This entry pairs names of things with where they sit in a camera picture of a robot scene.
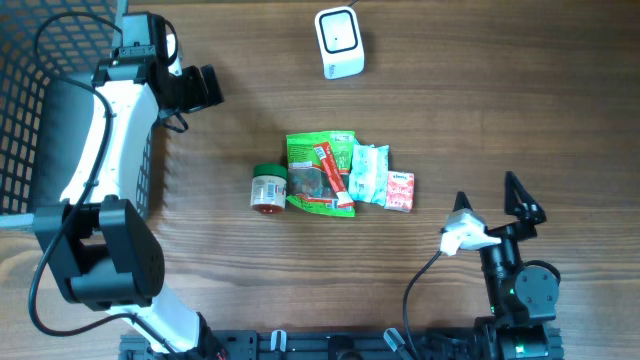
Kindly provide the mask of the mint green wipes pack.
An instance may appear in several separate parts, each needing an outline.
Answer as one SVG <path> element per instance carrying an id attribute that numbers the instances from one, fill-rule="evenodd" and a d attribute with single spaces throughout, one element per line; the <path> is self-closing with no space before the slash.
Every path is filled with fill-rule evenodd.
<path id="1" fill-rule="evenodd" d="M 385 206 L 389 150 L 388 145 L 354 144 L 348 184 L 349 195 L 354 201 Z"/>

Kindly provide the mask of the green lid spice jar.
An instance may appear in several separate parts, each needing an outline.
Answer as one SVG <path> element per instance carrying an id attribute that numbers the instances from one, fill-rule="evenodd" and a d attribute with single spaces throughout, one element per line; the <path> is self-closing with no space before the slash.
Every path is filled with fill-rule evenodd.
<path id="1" fill-rule="evenodd" d="M 261 214 L 282 212 L 286 206 L 287 178 L 287 169 L 282 165 L 256 165 L 251 183 L 251 208 Z"/>

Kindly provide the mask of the green gummy candy bag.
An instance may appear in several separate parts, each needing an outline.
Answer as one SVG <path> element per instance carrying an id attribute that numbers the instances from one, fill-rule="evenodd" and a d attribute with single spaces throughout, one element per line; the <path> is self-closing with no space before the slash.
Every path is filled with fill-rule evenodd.
<path id="1" fill-rule="evenodd" d="M 337 207 L 333 191 L 314 145 L 329 142 L 342 180 L 347 188 L 351 172 L 355 132 L 331 130 L 286 136 L 289 203 L 306 212 L 333 217 L 353 218 L 355 205 Z"/>

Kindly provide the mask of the red stick packet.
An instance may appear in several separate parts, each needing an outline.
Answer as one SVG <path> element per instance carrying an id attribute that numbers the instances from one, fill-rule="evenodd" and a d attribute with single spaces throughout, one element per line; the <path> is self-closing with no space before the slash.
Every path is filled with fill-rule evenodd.
<path id="1" fill-rule="evenodd" d="M 320 159 L 329 183 L 337 196 L 337 207 L 353 207 L 354 201 L 350 197 L 348 190 L 342 180 L 330 143 L 322 142 L 319 144 L 315 144 L 314 151 Z"/>

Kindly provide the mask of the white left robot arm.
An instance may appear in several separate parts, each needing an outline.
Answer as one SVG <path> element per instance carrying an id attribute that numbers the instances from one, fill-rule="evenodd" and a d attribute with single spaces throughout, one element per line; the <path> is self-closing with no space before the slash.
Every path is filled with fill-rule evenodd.
<path id="1" fill-rule="evenodd" d="M 165 282 L 159 242 L 136 207 L 138 178 L 155 126 L 223 100 L 211 66 L 182 67 L 178 37 L 162 16 L 125 14 L 121 40 L 86 90 L 93 113 L 76 171 L 55 206 L 37 209 L 33 230 L 63 298 L 123 320 L 170 359 L 223 359 L 204 317 Z"/>

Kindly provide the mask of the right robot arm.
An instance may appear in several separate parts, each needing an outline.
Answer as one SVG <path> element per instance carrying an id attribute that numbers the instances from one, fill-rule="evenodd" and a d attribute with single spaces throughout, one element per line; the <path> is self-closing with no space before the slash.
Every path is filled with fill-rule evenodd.
<path id="1" fill-rule="evenodd" d="M 459 346 L 466 359 L 506 360 L 564 357 L 556 319 L 561 275 L 542 260 L 523 261 L 519 244 L 537 236 L 536 227 L 547 221 L 543 208 L 525 190 L 517 176 L 505 175 L 504 212 L 515 220 L 480 233 L 491 242 L 478 249 L 492 315 L 479 317 Z"/>

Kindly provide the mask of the white barcode scanner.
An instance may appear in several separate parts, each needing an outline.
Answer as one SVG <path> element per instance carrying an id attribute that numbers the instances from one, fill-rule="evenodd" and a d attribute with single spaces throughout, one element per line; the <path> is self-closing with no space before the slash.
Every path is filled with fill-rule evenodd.
<path id="1" fill-rule="evenodd" d="M 316 14 L 314 25 L 327 80 L 358 75 L 364 70 L 364 47 L 352 7 L 322 10 Z"/>

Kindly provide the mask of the red Kleenex tissue pack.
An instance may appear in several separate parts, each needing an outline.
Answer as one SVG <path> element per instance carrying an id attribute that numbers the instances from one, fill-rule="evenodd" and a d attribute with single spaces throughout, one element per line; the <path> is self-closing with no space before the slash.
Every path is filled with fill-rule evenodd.
<path id="1" fill-rule="evenodd" d="M 413 173 L 389 171 L 384 208 L 410 212 L 413 208 L 414 186 Z"/>

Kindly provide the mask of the grey plastic basket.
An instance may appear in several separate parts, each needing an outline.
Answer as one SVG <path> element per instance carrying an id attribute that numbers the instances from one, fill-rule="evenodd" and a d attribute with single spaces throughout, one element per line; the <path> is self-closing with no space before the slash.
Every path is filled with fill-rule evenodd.
<path id="1" fill-rule="evenodd" d="M 97 63 L 121 44 L 126 1 L 1 4 L 1 227 L 32 225 L 37 209 L 76 202 L 97 154 L 104 108 L 91 93 Z M 109 195 L 149 215 L 152 128 L 158 104 L 147 85 L 98 88 L 114 120 L 89 202 Z"/>

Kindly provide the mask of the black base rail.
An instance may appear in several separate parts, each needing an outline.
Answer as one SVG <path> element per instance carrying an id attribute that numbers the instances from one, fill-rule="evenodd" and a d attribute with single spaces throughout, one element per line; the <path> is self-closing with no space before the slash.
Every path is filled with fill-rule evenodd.
<path id="1" fill-rule="evenodd" d="M 410 344 L 392 346 L 381 332 L 216 331 L 225 359 L 409 359 Z M 413 336 L 422 359 L 551 359 L 565 357 L 555 328 L 436 328 Z"/>

